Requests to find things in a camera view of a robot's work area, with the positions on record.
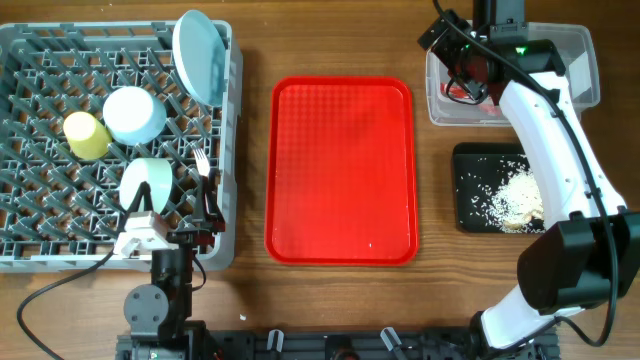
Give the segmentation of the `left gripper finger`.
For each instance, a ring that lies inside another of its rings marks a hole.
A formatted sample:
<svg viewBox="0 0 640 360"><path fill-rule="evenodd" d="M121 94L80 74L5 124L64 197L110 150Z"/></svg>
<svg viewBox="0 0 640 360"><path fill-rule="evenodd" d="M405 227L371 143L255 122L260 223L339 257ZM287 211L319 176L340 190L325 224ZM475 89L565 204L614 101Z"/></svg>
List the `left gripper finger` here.
<svg viewBox="0 0 640 360"><path fill-rule="evenodd" d="M199 176L192 217L196 225L225 224L224 216L217 205L217 194L212 190L210 180L205 175Z"/></svg>
<svg viewBox="0 0 640 360"><path fill-rule="evenodd" d="M152 210L153 202L151 197L151 187L146 181L143 181L138 186L134 198L127 209L127 214L130 215L134 212L146 212Z"/></svg>

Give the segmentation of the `mint green bowl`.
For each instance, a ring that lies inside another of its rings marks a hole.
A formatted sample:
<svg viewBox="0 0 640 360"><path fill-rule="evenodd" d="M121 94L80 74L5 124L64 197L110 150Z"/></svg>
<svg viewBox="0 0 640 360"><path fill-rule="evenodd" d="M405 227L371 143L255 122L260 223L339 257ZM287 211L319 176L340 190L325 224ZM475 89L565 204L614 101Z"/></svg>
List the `mint green bowl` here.
<svg viewBox="0 0 640 360"><path fill-rule="evenodd" d="M124 209L131 205L141 182L149 184L153 210L161 213L173 187L169 161L162 158L138 158L126 167L119 186L120 205Z"/></svg>

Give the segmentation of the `red snack wrapper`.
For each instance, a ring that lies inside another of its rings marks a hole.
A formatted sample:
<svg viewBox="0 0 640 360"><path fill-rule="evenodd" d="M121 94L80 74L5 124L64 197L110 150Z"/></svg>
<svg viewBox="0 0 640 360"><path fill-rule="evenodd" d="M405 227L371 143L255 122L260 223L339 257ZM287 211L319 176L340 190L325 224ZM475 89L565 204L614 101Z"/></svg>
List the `red snack wrapper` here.
<svg viewBox="0 0 640 360"><path fill-rule="evenodd" d="M493 99L490 95L488 95L481 103L476 104L468 93L455 82L453 82L451 86L441 83L440 92L446 99L453 101L454 103L476 106L483 113L491 116L501 115L500 108L494 105Z"/></svg>

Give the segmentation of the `white plastic fork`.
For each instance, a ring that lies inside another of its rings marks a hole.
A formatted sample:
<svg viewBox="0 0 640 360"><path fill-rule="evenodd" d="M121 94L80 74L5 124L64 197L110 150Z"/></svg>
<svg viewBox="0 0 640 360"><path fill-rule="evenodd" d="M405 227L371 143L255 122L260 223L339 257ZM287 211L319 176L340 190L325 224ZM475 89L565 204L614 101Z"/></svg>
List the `white plastic fork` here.
<svg viewBox="0 0 640 360"><path fill-rule="evenodd" d="M211 166L210 166L209 159L205 155L204 151L201 148L194 148L193 153L194 153L196 168L199 176L205 175L209 178L209 175L211 172Z"/></svg>

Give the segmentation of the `small light blue plate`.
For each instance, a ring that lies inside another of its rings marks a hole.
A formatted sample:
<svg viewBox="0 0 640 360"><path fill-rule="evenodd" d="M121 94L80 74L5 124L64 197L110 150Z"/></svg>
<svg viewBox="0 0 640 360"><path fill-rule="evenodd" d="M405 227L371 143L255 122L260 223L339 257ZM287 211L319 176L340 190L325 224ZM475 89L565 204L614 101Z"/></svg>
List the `small light blue plate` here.
<svg viewBox="0 0 640 360"><path fill-rule="evenodd" d="M159 98L134 86L111 93L102 114L112 138L127 146L151 142L161 134L167 118L167 110Z"/></svg>

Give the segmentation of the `yellow plastic cup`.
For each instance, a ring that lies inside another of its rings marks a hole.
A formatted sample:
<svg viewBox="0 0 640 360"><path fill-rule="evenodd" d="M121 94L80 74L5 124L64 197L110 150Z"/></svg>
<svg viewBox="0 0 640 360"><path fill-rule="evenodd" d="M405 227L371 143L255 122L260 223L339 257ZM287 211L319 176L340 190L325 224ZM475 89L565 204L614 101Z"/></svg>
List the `yellow plastic cup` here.
<svg viewBox="0 0 640 360"><path fill-rule="evenodd" d="M63 122L63 133L72 152L84 160L105 156L112 143L109 131L92 114L73 112Z"/></svg>

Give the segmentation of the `large light blue plate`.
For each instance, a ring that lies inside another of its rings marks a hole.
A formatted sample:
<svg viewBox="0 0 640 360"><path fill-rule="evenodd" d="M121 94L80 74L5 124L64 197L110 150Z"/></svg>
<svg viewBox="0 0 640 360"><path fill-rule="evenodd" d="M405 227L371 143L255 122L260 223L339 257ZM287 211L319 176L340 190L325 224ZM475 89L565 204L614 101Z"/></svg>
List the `large light blue plate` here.
<svg viewBox="0 0 640 360"><path fill-rule="evenodd" d="M211 20L198 10L176 23L172 53L179 78L197 102L220 106L224 92L226 49Z"/></svg>

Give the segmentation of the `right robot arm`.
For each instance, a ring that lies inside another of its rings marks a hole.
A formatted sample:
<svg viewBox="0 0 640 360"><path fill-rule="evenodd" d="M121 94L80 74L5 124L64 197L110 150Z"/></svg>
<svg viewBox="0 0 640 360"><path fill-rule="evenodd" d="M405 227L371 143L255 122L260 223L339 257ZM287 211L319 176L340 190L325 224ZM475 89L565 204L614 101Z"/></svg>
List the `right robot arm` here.
<svg viewBox="0 0 640 360"><path fill-rule="evenodd" d="M613 188L588 142L556 45L533 40L520 1L478 1L471 20L443 9L419 38L469 105L491 100L515 130L539 187L544 233L520 256L517 285L476 313L466 352L520 351L574 315L605 306L592 345L604 345L617 303L639 269L639 216Z"/></svg>

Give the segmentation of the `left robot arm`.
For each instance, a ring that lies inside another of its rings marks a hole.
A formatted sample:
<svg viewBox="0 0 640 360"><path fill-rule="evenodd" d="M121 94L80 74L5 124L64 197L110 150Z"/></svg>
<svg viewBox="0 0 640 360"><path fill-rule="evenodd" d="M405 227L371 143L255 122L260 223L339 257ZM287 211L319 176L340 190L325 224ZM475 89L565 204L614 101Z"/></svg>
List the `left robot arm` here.
<svg viewBox="0 0 640 360"><path fill-rule="evenodd" d="M151 281L129 292L124 315L130 333L117 338L117 359L222 359L218 345L206 324L191 321L193 268L202 264L195 249L215 242L226 230L224 217L207 177L196 190L194 229L171 232L153 211L148 182L138 186L126 212L114 252L130 256L142 248L151 252Z"/></svg>

